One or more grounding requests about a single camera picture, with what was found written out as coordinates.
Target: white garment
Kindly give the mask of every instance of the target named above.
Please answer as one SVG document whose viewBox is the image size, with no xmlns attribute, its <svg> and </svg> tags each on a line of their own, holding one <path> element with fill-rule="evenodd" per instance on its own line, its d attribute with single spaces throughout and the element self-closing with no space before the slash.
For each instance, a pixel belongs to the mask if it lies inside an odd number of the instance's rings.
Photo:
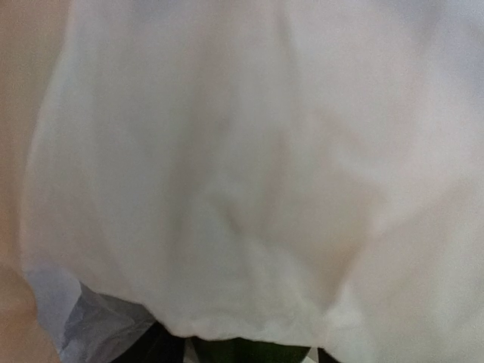
<svg viewBox="0 0 484 363">
<path fill-rule="evenodd" d="M 180 336 L 481 362 L 483 39 L 473 1 L 75 0 L 26 251 Z"/>
</svg>

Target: green fabric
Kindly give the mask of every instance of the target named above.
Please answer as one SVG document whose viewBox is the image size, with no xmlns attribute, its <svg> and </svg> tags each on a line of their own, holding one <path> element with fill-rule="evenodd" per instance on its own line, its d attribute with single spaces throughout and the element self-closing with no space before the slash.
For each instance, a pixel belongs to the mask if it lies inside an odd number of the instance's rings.
<svg viewBox="0 0 484 363">
<path fill-rule="evenodd" d="M 193 338 L 200 363 L 300 363 L 309 348 L 279 346 L 245 339 L 210 341 Z"/>
</svg>

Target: white cloth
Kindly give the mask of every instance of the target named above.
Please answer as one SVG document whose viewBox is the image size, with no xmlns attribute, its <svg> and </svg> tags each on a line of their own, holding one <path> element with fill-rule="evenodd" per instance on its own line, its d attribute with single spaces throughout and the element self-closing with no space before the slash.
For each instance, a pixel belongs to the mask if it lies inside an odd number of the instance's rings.
<svg viewBox="0 0 484 363">
<path fill-rule="evenodd" d="M 484 5 L 75 0 L 23 242 L 175 334 L 484 357 Z"/>
</svg>

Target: beige fabric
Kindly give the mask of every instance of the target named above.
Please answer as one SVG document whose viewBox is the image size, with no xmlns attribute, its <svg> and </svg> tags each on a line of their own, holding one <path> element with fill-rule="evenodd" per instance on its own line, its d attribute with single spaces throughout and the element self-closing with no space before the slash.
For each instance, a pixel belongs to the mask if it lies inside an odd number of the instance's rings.
<svg viewBox="0 0 484 363">
<path fill-rule="evenodd" d="M 18 215 L 26 154 L 61 43 L 67 1 L 0 2 L 0 362 L 53 363 L 20 272 Z"/>
</svg>

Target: white fabric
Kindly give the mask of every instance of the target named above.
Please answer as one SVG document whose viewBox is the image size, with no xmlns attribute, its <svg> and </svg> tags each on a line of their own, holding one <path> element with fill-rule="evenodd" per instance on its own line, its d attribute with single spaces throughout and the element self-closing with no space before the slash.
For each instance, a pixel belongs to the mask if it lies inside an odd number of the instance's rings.
<svg viewBox="0 0 484 363">
<path fill-rule="evenodd" d="M 75 0 L 23 242 L 175 334 L 484 357 L 484 5 Z"/>
</svg>

